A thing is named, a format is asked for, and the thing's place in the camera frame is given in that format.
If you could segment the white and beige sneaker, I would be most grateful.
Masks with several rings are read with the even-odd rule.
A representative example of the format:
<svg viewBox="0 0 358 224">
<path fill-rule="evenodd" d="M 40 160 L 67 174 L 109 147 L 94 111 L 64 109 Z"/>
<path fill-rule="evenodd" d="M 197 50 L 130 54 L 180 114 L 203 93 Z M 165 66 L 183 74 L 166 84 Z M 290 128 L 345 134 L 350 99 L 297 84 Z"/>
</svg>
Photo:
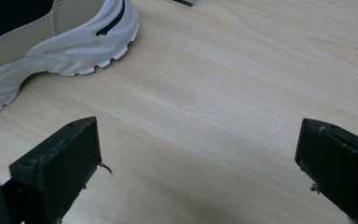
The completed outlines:
<svg viewBox="0 0 358 224">
<path fill-rule="evenodd" d="M 138 29 L 131 0 L 0 0 L 0 111 L 35 73 L 105 68 Z"/>
</svg>

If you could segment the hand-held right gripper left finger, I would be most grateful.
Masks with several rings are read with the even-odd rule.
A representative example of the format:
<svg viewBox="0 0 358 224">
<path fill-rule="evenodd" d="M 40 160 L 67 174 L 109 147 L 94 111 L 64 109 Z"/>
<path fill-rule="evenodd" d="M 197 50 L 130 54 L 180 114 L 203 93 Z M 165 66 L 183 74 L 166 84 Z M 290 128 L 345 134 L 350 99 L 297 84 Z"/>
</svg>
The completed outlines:
<svg viewBox="0 0 358 224">
<path fill-rule="evenodd" d="M 97 119 L 64 125 L 9 165 L 4 185 L 15 224 L 58 224 L 102 163 Z"/>
</svg>

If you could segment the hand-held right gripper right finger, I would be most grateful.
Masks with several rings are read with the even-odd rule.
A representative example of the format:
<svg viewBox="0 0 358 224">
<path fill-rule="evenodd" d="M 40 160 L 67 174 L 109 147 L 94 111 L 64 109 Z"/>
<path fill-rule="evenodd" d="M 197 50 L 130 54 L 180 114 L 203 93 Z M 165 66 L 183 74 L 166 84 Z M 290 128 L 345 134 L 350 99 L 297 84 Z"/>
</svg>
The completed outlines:
<svg viewBox="0 0 358 224">
<path fill-rule="evenodd" d="M 358 224 L 358 136 L 331 123 L 304 119 L 295 161 L 314 181 L 312 189 Z"/>
</svg>

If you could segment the grey metal shoe rack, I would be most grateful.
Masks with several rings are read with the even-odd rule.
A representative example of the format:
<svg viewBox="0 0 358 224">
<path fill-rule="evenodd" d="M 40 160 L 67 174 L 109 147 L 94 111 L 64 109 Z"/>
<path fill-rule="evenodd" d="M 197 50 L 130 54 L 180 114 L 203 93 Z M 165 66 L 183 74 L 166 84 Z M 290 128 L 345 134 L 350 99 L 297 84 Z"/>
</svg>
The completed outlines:
<svg viewBox="0 0 358 224">
<path fill-rule="evenodd" d="M 173 0 L 173 1 L 192 7 L 194 6 L 197 0 Z"/>
</svg>

